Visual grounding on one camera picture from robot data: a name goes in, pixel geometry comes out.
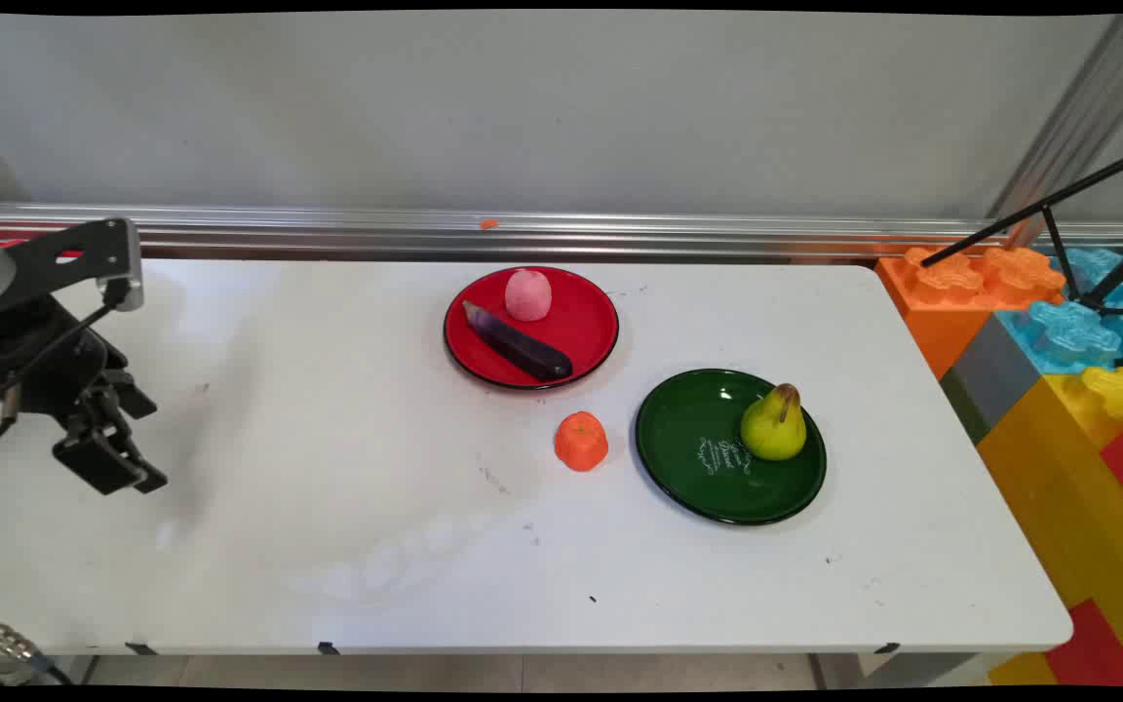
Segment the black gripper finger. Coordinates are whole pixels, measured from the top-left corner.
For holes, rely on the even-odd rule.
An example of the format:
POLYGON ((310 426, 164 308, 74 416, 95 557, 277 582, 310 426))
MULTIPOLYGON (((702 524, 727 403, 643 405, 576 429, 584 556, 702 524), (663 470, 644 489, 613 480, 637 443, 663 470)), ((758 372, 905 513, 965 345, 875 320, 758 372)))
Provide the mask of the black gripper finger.
POLYGON ((51 454, 103 496, 125 487, 150 493, 168 484, 168 476, 137 448, 129 419, 112 390, 89 390, 80 396, 65 419, 65 436, 51 454))
POLYGON ((104 382, 119 408, 133 419, 141 419, 159 409, 150 396, 144 394, 128 370, 106 370, 104 382))

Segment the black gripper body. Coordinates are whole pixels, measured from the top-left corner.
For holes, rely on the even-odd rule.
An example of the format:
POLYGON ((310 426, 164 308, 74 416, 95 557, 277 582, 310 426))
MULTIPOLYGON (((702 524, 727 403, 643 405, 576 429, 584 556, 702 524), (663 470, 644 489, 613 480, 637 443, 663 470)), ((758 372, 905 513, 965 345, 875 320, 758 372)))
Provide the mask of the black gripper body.
POLYGON ((86 391, 110 390, 106 370, 126 370, 128 361, 94 323, 115 310, 103 302, 79 319, 43 297, 0 311, 0 403, 65 422, 86 391))

